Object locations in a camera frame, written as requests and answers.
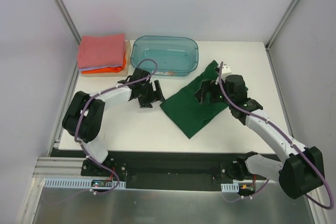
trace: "robotic arm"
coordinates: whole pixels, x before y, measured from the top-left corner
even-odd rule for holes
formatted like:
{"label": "robotic arm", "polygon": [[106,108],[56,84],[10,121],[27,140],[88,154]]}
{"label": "robotic arm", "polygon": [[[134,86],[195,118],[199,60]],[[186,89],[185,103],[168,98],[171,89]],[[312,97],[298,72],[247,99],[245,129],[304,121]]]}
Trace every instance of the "robotic arm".
{"label": "robotic arm", "polygon": [[[223,97],[219,86],[220,81],[226,95],[235,105],[245,111],[252,112],[254,115],[266,118],[266,121],[243,113],[232,106]],[[261,175],[279,182],[283,191],[293,199],[323,184],[316,172],[301,157],[293,145],[296,145],[303,152],[324,177],[322,153],[316,147],[307,148],[288,134],[286,136],[291,139],[292,143],[287,142],[284,136],[268,123],[271,122],[271,119],[266,111],[263,110],[263,107],[256,100],[247,96],[247,89],[242,76],[231,74],[230,68],[224,65],[222,68],[222,78],[220,80],[218,78],[216,81],[203,82],[201,89],[195,96],[200,103],[203,103],[205,102],[207,93],[210,93],[211,103],[226,102],[229,104],[232,116],[256,132],[274,150],[280,159],[280,161],[275,161],[265,158],[256,152],[249,152],[240,156],[237,162],[227,168],[226,174],[229,177],[243,180],[246,175]]]}
{"label": "robotic arm", "polygon": [[[150,73],[148,71],[136,68],[133,75],[128,76],[125,80],[121,80],[115,85],[116,89],[113,92],[99,92],[101,95],[90,102],[80,124],[78,137],[81,139],[80,144],[85,147],[89,155],[98,163],[103,163],[108,156],[108,151],[102,143],[101,134],[99,134],[104,111],[109,110],[119,103],[133,99],[138,99],[141,108],[152,108],[151,103],[165,100],[158,80],[154,81],[155,91],[150,82],[150,78],[118,88],[118,86],[122,84],[134,82],[149,75]],[[70,135],[75,135],[79,117],[84,106],[94,94],[79,91],[73,96],[62,121],[62,127],[66,129]]]}

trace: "green cloth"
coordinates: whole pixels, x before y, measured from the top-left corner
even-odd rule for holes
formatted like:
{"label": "green cloth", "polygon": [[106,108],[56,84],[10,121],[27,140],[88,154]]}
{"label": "green cloth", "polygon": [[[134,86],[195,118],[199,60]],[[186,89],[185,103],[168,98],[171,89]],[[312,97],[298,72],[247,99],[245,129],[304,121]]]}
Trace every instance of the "green cloth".
{"label": "green cloth", "polygon": [[215,70],[217,66],[218,63],[214,60],[200,76],[160,105],[164,113],[188,138],[195,135],[216,115],[227,108],[227,104],[224,102],[200,104],[195,97],[195,93],[201,88],[203,81],[217,79],[218,73]]}

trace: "gray wall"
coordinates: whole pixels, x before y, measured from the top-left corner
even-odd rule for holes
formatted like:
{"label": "gray wall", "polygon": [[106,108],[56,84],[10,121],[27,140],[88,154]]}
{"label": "gray wall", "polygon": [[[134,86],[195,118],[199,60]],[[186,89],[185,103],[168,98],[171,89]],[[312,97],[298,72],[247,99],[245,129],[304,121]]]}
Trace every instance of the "gray wall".
{"label": "gray wall", "polygon": [[45,155],[77,45],[53,0],[0,0],[0,223],[15,223]]}
{"label": "gray wall", "polygon": [[263,41],[291,0],[63,0],[81,35]]}
{"label": "gray wall", "polygon": [[[301,0],[270,54],[293,133],[322,150],[326,178],[336,196],[335,0]],[[329,214],[336,223],[336,211]]]}

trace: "plastic container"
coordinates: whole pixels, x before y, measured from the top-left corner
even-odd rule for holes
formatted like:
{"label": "plastic container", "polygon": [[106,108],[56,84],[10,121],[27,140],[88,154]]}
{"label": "plastic container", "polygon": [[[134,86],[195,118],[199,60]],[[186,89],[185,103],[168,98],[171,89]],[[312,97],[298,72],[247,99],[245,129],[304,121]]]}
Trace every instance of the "plastic container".
{"label": "plastic container", "polygon": [[[144,59],[152,59],[157,63],[157,75],[187,76],[197,68],[198,45],[189,38],[143,36],[133,44],[131,64],[137,67]],[[152,72],[155,65],[145,61],[141,69]]]}

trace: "tabletop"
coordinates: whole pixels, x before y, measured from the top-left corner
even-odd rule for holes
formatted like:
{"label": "tabletop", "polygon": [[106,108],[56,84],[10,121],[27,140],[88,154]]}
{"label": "tabletop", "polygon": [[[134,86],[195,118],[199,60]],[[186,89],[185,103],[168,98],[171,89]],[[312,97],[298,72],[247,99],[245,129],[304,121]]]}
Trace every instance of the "tabletop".
{"label": "tabletop", "polygon": [[[163,95],[169,98],[201,74],[216,60],[230,66],[234,74],[243,76],[248,96],[257,100],[271,120],[288,132],[271,67],[262,42],[197,41],[199,63],[186,77],[153,76],[159,80]],[[134,68],[130,66],[129,74]],[[85,77],[80,75],[75,92],[94,93],[116,84],[124,77]],[[109,151],[246,153],[273,154],[273,150],[252,130],[225,109],[191,139],[166,116],[160,102],[152,109],[139,108],[136,99],[121,103],[103,115],[101,132]],[[59,149],[80,150],[74,137],[63,131]]]}

